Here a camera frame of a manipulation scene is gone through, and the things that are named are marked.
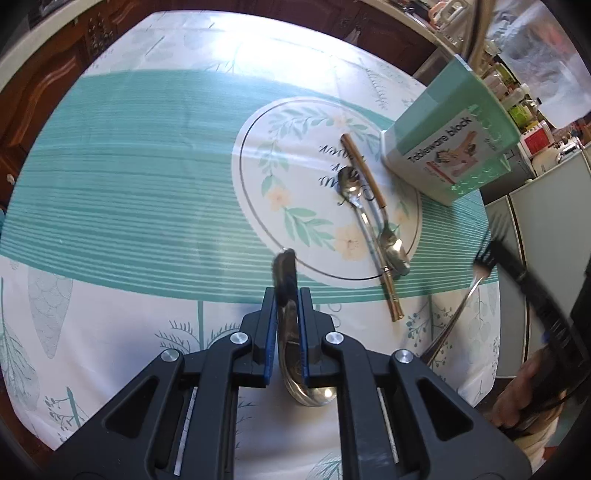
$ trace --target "wooden door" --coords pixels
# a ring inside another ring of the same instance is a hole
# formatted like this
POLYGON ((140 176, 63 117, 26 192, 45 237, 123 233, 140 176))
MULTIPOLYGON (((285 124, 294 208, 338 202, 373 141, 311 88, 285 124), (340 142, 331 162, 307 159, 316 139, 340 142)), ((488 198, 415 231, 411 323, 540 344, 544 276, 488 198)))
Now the wooden door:
POLYGON ((412 75, 435 51, 435 45, 393 17, 364 5, 355 24, 357 46, 412 75))
POLYGON ((41 128, 90 63, 85 30, 80 20, 66 25, 0 92, 0 157, 18 171, 41 128))
POLYGON ((254 0, 157 0, 158 10, 217 10, 250 13, 254 0))
POLYGON ((360 7, 353 0, 257 0, 253 13, 344 38, 360 7))
POLYGON ((111 0, 108 12, 115 37, 120 37, 155 11, 155 0, 111 0))

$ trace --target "wooden cabinet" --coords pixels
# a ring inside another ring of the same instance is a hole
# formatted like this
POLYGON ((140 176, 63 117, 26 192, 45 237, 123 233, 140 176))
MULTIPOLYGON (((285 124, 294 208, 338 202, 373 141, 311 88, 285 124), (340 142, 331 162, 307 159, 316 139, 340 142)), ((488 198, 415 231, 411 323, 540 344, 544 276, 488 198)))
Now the wooden cabinet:
POLYGON ((67 91, 110 43, 155 10, 155 0, 109 0, 45 42, 0 92, 0 205, 33 143, 67 91))
POLYGON ((217 10, 252 13, 254 0, 157 0, 158 10, 217 10))
POLYGON ((257 0, 253 13, 344 38, 361 5, 353 0, 257 0))
POLYGON ((20 170, 52 111, 90 63, 82 21, 51 37, 0 93, 0 158, 12 168, 20 170))
POLYGON ((110 0, 107 4, 109 22, 116 37, 120 37, 156 11, 155 0, 110 0))
POLYGON ((355 19, 357 46, 412 75, 435 51, 435 45, 383 12, 363 5, 355 19))

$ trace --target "gold-handled spoon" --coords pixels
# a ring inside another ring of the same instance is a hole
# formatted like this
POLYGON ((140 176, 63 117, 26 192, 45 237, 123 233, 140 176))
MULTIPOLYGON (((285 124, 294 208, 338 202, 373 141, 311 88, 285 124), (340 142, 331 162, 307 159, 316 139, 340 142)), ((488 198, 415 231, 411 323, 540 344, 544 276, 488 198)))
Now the gold-handled spoon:
POLYGON ((375 236, 375 232, 371 224, 369 223, 369 219, 367 214, 365 213, 365 209, 363 208, 363 204, 361 203, 361 180, 359 179, 359 174, 353 167, 343 167, 339 170, 339 193, 342 197, 349 202, 355 212, 361 219, 362 225, 365 229, 365 232, 371 240, 374 242, 374 250, 376 256, 378 257, 378 262, 380 264, 380 268, 383 272, 383 279, 384 279, 384 286, 386 289, 386 294, 388 296, 388 307, 390 308, 390 314, 392 316, 392 321, 396 322, 397 320, 404 318, 404 312, 402 311, 402 307, 400 306, 400 300, 396 295, 396 290, 394 288, 394 278, 392 276, 392 271, 386 261, 384 260, 384 256, 378 245, 378 239, 375 236))
POLYGON ((340 137, 340 140, 351 156, 353 166, 363 174, 365 180, 369 184, 369 188, 375 196, 376 202, 378 202, 379 211, 382 214, 382 221, 384 223, 382 232, 378 237, 379 247, 382 249, 390 267, 399 275, 407 275, 410 272, 410 262, 406 251, 404 250, 404 246, 402 245, 402 240, 390 229, 388 212, 386 211, 386 201, 382 196, 382 192, 380 192, 374 176, 363 160, 363 157, 351 136, 349 134, 344 134, 340 137))

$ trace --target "box label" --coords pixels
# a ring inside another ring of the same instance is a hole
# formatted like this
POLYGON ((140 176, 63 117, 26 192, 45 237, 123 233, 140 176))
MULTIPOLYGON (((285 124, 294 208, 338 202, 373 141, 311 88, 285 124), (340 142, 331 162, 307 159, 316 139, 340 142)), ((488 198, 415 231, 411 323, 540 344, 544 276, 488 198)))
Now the box label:
POLYGON ((488 132, 464 110, 403 157, 440 182, 455 184, 496 151, 488 132))

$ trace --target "blue gripper pad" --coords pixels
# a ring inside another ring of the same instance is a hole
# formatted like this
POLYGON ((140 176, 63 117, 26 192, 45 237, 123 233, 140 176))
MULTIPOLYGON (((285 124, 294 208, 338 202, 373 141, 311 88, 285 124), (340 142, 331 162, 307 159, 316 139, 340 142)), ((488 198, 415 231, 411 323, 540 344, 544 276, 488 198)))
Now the blue gripper pad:
POLYGON ((271 318, 269 320, 269 328, 267 330, 267 342, 265 344, 265 385, 271 382, 271 375, 273 374, 273 361, 275 360, 275 341, 277 340, 277 302, 273 299, 273 306, 271 307, 271 318))
POLYGON ((304 385, 308 384, 310 368, 308 365, 308 337, 306 335, 306 318, 304 317, 304 307, 301 301, 301 289, 297 291, 297 319, 298 329, 300 331, 300 353, 301 353, 301 376, 304 379, 304 385))

